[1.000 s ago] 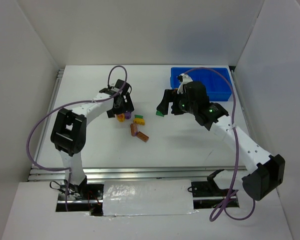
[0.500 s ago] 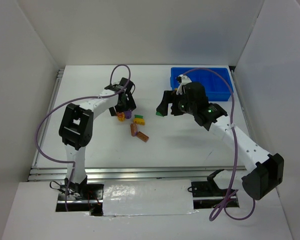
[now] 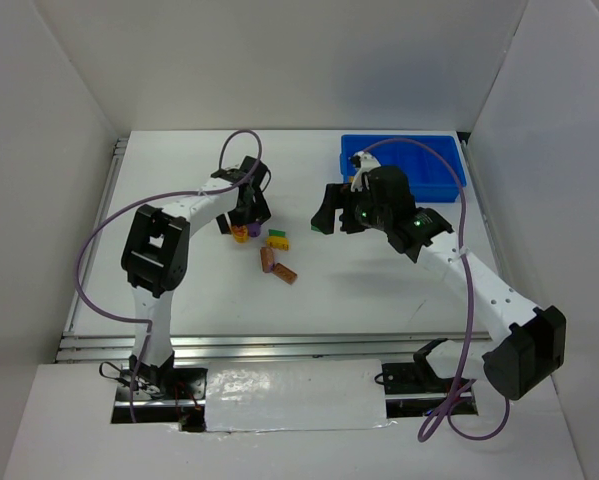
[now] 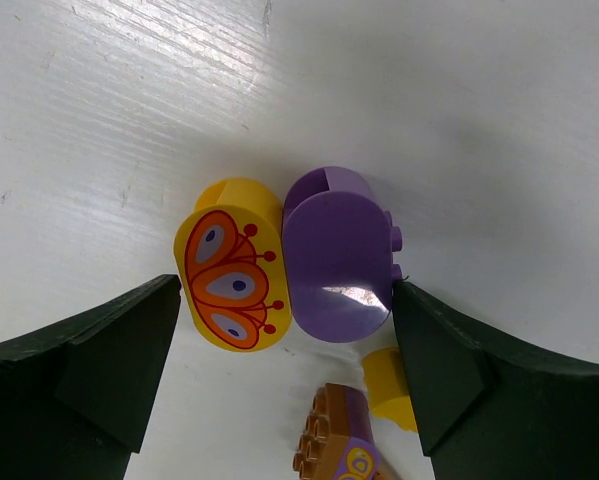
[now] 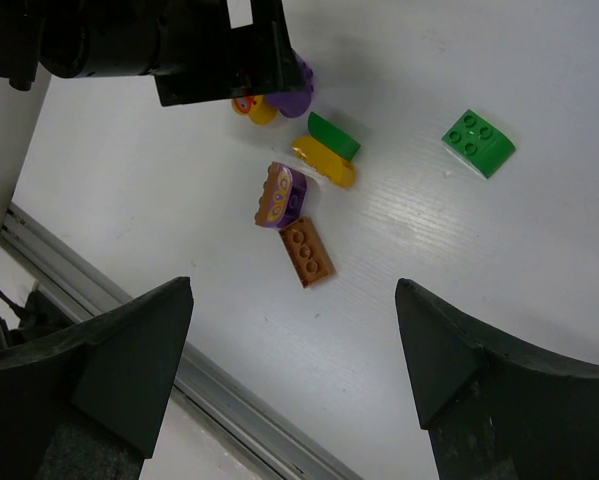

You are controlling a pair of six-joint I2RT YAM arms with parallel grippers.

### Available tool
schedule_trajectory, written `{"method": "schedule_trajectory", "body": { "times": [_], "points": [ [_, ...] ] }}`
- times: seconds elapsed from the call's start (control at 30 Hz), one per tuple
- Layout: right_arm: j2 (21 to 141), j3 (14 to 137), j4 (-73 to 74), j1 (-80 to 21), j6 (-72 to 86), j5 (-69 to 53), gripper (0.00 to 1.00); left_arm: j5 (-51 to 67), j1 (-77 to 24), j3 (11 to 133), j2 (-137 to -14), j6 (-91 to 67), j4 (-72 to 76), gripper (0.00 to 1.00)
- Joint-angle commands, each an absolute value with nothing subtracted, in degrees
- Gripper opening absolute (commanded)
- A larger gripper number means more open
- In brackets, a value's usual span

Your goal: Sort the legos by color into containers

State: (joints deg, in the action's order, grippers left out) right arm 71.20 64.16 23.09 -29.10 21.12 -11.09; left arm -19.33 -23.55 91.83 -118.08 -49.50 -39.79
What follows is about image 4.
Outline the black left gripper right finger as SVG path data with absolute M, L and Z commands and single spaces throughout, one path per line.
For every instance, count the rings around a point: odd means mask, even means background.
M 418 286 L 393 289 L 423 453 L 438 479 L 599 479 L 599 364 L 535 346 Z

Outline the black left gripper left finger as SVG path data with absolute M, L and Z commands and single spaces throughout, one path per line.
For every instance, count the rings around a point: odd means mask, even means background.
M 181 283 L 160 275 L 0 343 L 0 479 L 121 479 L 140 451 Z

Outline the brown purple butterfly lego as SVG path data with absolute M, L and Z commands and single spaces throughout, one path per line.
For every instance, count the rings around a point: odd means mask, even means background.
M 380 464 L 364 394 L 341 384 L 320 387 L 292 461 L 298 477 L 375 479 Z

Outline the yellow butterfly lego brick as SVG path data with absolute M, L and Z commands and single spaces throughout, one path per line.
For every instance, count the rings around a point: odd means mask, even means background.
M 271 190 L 233 177 L 206 188 L 180 225 L 174 257 L 194 325 L 213 345 L 250 353 L 287 333 L 281 223 L 282 205 Z

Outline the purple rounded lego brick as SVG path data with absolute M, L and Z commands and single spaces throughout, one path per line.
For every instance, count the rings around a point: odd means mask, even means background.
M 283 205 L 282 247 L 292 314 L 308 335 L 349 343 L 387 320 L 403 236 L 359 173 L 327 166 L 299 178 Z

